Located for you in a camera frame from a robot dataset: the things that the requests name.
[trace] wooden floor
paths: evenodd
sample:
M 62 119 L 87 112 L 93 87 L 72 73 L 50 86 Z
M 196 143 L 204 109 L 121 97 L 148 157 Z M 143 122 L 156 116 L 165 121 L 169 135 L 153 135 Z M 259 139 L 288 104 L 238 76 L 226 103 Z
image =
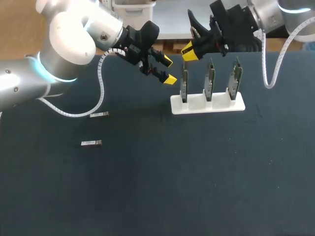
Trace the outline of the wooden floor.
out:
M 35 10 L 36 0 L 0 0 L 0 59 L 19 59 L 40 51 L 46 31 L 43 16 Z M 268 51 L 279 51 L 283 39 L 268 39 Z M 166 53 L 179 53 L 187 41 L 158 42 L 155 47 Z M 302 44 L 292 43 L 291 51 L 301 50 Z

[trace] white cable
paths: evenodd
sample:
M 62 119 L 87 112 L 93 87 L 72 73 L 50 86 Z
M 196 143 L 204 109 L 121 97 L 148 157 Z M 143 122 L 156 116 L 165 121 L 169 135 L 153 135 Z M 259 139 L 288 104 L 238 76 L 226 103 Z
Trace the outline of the white cable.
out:
M 266 70 L 266 34 L 262 33 L 262 76 L 263 76 L 263 80 L 264 80 L 264 85 L 267 89 L 272 89 L 273 86 L 276 84 L 277 81 L 277 77 L 278 77 L 278 73 L 281 67 L 281 63 L 282 60 L 284 58 L 284 55 L 290 45 L 290 43 L 293 41 L 293 39 L 296 37 L 296 35 L 302 30 L 304 29 L 306 26 L 308 26 L 309 24 L 312 24 L 315 22 L 315 17 L 312 17 L 306 21 L 304 21 L 302 24 L 300 24 L 289 36 L 289 38 L 287 38 L 286 42 L 284 43 L 284 46 L 282 47 L 278 60 L 277 60 L 277 64 L 275 67 L 275 71 L 274 71 L 274 75 L 272 77 L 272 81 L 270 84 L 268 84 L 268 79 L 267 79 L 267 70 Z
M 65 117 L 71 117 L 71 118 L 79 118 L 79 117 L 85 117 L 88 116 L 92 113 L 94 113 L 103 103 L 104 100 L 104 83 L 103 83 L 103 78 L 102 78 L 102 65 L 103 62 L 105 60 L 105 58 L 110 54 L 110 53 L 118 53 L 122 56 L 125 56 L 125 52 L 121 49 L 117 49 L 117 48 L 110 48 L 108 51 L 106 51 L 104 53 L 104 55 L 100 58 L 99 63 L 98 63 L 98 68 L 97 68 L 97 75 L 98 75 L 98 81 L 99 81 L 99 86 L 100 86 L 100 98 L 99 101 L 97 103 L 97 105 L 90 111 L 82 113 L 82 114 L 69 114 L 67 112 L 63 112 L 62 110 L 58 109 L 57 107 L 55 107 L 53 104 L 51 104 L 50 102 L 48 102 L 46 99 L 44 98 L 40 98 L 39 100 L 42 101 L 43 103 L 45 103 L 47 106 L 49 106 L 51 109 L 53 109 L 55 112 L 58 112 L 59 114 L 65 116 Z

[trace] table surface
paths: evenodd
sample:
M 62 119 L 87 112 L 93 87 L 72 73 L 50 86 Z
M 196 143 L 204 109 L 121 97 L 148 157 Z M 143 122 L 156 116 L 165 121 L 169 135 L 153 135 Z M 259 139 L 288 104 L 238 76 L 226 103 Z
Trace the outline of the table surface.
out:
M 277 53 L 268 54 L 272 76 Z M 246 110 L 174 116 L 164 86 L 120 58 L 104 64 L 109 118 L 65 118 L 40 101 L 0 120 L 0 235 L 283 236 L 315 233 L 315 54 L 289 53 L 274 89 L 260 54 L 212 55 L 215 92 L 232 62 L 244 69 Z M 181 75 L 172 56 L 169 71 Z M 202 91 L 210 56 L 189 64 Z M 94 106 L 97 59 L 50 100 L 68 112 Z M 102 140 L 101 148 L 80 148 Z

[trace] robotic arm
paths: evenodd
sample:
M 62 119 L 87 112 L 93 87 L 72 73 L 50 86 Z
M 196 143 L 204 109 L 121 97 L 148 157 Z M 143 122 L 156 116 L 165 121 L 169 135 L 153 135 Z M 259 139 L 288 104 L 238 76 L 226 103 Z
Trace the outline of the robotic arm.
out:
M 305 20 L 315 16 L 313 0 L 249 0 L 249 6 L 226 10 L 222 1 L 210 5 L 210 29 L 204 28 L 188 10 L 193 40 L 182 50 L 185 61 L 198 60 L 206 53 L 258 52 L 262 50 L 253 32 L 269 33 L 283 25 L 291 34 Z M 301 30 L 296 40 L 315 41 L 315 26 Z
M 36 10 L 49 26 L 43 48 L 35 56 L 0 61 L 0 112 L 66 92 L 92 61 L 96 47 L 103 51 L 117 48 L 124 60 L 139 63 L 143 74 L 153 74 L 165 84 L 176 82 L 150 63 L 151 58 L 167 67 L 173 63 L 152 47 L 159 34 L 154 23 L 147 22 L 141 30 L 124 28 L 99 0 L 37 0 Z

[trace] white box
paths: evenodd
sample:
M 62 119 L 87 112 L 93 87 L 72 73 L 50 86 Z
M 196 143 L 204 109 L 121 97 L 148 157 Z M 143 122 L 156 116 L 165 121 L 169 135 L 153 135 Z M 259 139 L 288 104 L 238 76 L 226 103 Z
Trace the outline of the white box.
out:
M 112 3 L 114 12 L 124 21 L 124 27 L 131 26 L 136 30 L 140 30 L 147 21 L 152 20 L 153 7 L 156 5 L 156 2 L 143 0 L 143 4 L 133 5 L 126 5 L 125 2 L 113 0 Z

